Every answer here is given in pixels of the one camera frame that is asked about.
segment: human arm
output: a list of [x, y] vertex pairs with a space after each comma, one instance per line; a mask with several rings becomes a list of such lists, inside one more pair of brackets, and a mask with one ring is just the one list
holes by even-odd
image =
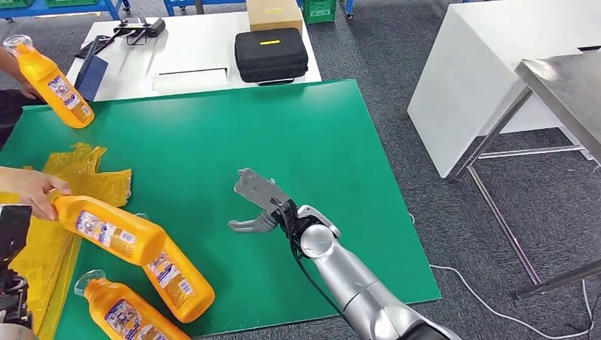
[[21, 84], [20, 91], [25, 97], [29, 99], [36, 99], [36, 97], [40, 98], [38, 92], [21, 74], [21, 71], [18, 68], [17, 59], [15, 59], [15, 57], [13, 57], [13, 55], [4, 48], [0, 48], [0, 70], [6, 72], [9, 76], [13, 77], [13, 79]]
[[0, 166], [0, 191], [19, 194], [19, 200], [30, 205], [38, 218], [56, 219], [55, 210], [46, 198], [52, 189], [58, 189], [63, 195], [71, 193], [69, 184], [56, 176]]

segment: metal table leg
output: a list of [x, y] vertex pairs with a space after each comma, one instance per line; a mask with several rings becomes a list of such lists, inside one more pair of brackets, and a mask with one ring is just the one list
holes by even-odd
[[503, 113], [501, 119], [493, 126], [493, 129], [490, 130], [488, 135], [484, 137], [484, 140], [478, 145], [478, 147], [472, 152], [467, 161], [457, 170], [455, 175], [451, 178], [452, 181], [457, 180], [461, 175], [464, 174], [466, 168], [471, 166], [479, 156], [486, 150], [487, 147], [497, 138], [497, 136], [501, 133], [501, 130], [509, 123], [511, 118], [522, 108], [522, 106], [526, 103], [528, 98], [532, 95], [532, 90], [526, 86], [517, 95], [517, 98], [511, 103], [510, 107]]
[[500, 151], [500, 152], [485, 152], [478, 159], [503, 158], [513, 156], [526, 156], [529, 154], [552, 154], [554, 152], [566, 151], [585, 151], [586, 148], [582, 145], [567, 145], [565, 147], [542, 147], [539, 149], [526, 149], [515, 151]]
[[574, 269], [567, 273], [561, 274], [547, 282], [539, 283], [538, 285], [518, 290], [515, 295], [518, 299], [529, 298], [536, 294], [546, 293], [550, 290], [559, 288], [563, 285], [580, 281], [588, 276], [601, 273], [601, 260], [589, 263], [580, 268]]
[[480, 176], [478, 176], [478, 173], [471, 165], [467, 166], [467, 170], [469, 171], [471, 178], [473, 178], [473, 181], [476, 182], [478, 190], [480, 190], [480, 192], [482, 193], [482, 196], [484, 196], [484, 199], [486, 200], [488, 207], [493, 211], [493, 215], [495, 216], [495, 219], [501, 226], [501, 229], [503, 230], [503, 232], [505, 233], [505, 236], [509, 240], [511, 247], [517, 254], [517, 257], [519, 258], [519, 261], [522, 263], [522, 266], [524, 266], [524, 269], [526, 269], [526, 272], [528, 273], [530, 280], [535, 285], [540, 284], [541, 279], [539, 278], [537, 272], [534, 270], [534, 267], [530, 263], [530, 260], [524, 253], [524, 249], [522, 248], [522, 245], [517, 240], [517, 237], [515, 236], [515, 234], [511, 230], [511, 228], [509, 228], [509, 225], [507, 225], [503, 215], [501, 215], [501, 212], [499, 211], [499, 208], [497, 208], [495, 201], [488, 193], [488, 190], [486, 190], [486, 187], [484, 186], [484, 183], [480, 179]]
[[486, 200], [488, 207], [490, 208], [490, 210], [492, 210], [492, 212], [495, 216], [495, 219], [501, 226], [501, 229], [505, 233], [507, 240], [511, 244], [511, 247], [515, 251], [517, 257], [519, 258], [519, 261], [522, 263], [522, 265], [524, 266], [524, 269], [528, 273], [530, 280], [533, 282], [533, 284], [538, 285], [538, 284], [540, 284], [541, 279], [537, 275], [537, 272], [534, 270], [534, 267], [530, 263], [530, 260], [524, 253], [524, 249], [522, 248], [522, 245], [517, 240], [515, 234], [513, 233], [513, 231], [509, 227], [509, 225], [507, 225], [505, 218], [501, 215], [501, 212], [497, 208], [495, 201], [488, 193], [488, 190], [484, 186], [484, 183], [480, 179], [480, 176], [478, 176], [478, 173], [476, 172], [476, 170], [473, 167], [474, 162], [476, 162], [476, 160], [480, 159], [480, 156], [482, 155], [482, 153], [484, 153], [484, 151], [486, 151], [486, 148], [488, 148], [490, 146], [490, 144], [493, 143], [493, 141], [501, 133], [503, 128], [515, 116], [515, 114], [526, 103], [526, 101], [528, 100], [528, 98], [530, 98], [531, 95], [532, 95], [532, 90], [528, 86], [526, 86], [524, 89], [522, 89], [522, 91], [517, 95], [517, 98], [511, 103], [510, 107], [503, 113], [503, 115], [501, 116], [499, 121], [497, 121], [495, 126], [493, 126], [493, 128], [490, 130], [488, 135], [486, 135], [484, 137], [484, 140], [482, 140], [482, 142], [472, 152], [470, 157], [465, 161], [465, 163], [461, 166], [461, 168], [459, 168], [459, 170], [452, 176], [451, 180], [456, 181], [465, 173], [465, 171], [468, 171], [470, 173], [473, 181], [476, 183], [476, 185], [478, 187], [478, 190], [481, 192], [482, 196]]

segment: green cutting mat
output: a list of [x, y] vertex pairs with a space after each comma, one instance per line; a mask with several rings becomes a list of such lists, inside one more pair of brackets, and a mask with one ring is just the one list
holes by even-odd
[[[281, 230], [235, 234], [231, 219], [259, 209], [234, 193], [237, 170], [277, 180], [297, 204], [313, 205], [404, 302], [440, 298], [420, 241], [353, 80], [92, 103], [83, 130], [48, 107], [26, 110], [0, 164], [41, 169], [75, 142], [107, 147], [100, 171], [133, 169], [127, 211], [163, 226], [215, 289], [190, 336], [333, 315], [296, 266]], [[307, 262], [310, 273], [314, 266]], [[174, 318], [141, 268], [82, 243], [74, 281], [95, 268]], [[70, 292], [59, 340], [105, 339], [84, 298]]]

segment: orange plastic bottle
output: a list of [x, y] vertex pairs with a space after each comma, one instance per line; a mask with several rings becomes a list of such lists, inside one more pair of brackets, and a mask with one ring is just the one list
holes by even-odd
[[88, 196], [54, 194], [61, 225], [123, 260], [138, 266], [154, 261], [167, 234], [160, 226]]
[[19, 64], [23, 76], [44, 98], [65, 125], [85, 128], [94, 120], [94, 112], [69, 83], [58, 66], [35, 48], [27, 35], [13, 35], [4, 41]]
[[143, 268], [180, 322], [196, 320], [215, 300], [211, 286], [169, 237], [157, 259]]
[[75, 283], [90, 315], [111, 340], [190, 340], [181, 330], [122, 283], [106, 279], [103, 271], [85, 273]]

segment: yellow label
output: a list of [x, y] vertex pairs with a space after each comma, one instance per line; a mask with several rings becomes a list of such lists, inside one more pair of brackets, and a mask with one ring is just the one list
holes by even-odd
[[171, 262], [165, 251], [148, 264], [148, 269], [155, 275], [159, 285], [176, 308], [180, 308], [192, 297], [192, 287], [179, 269]]
[[273, 13], [281, 13], [283, 12], [283, 8], [278, 7], [278, 8], [266, 8], [263, 10], [263, 12], [265, 12], [265, 14], [273, 14]]
[[82, 102], [79, 102], [77, 106], [71, 110], [71, 112], [73, 112], [75, 117], [77, 117], [77, 119], [82, 123], [90, 118], [91, 113], [91, 111]]
[[260, 45], [273, 45], [273, 44], [279, 44], [280, 40], [269, 40], [269, 41], [261, 41], [259, 44]]

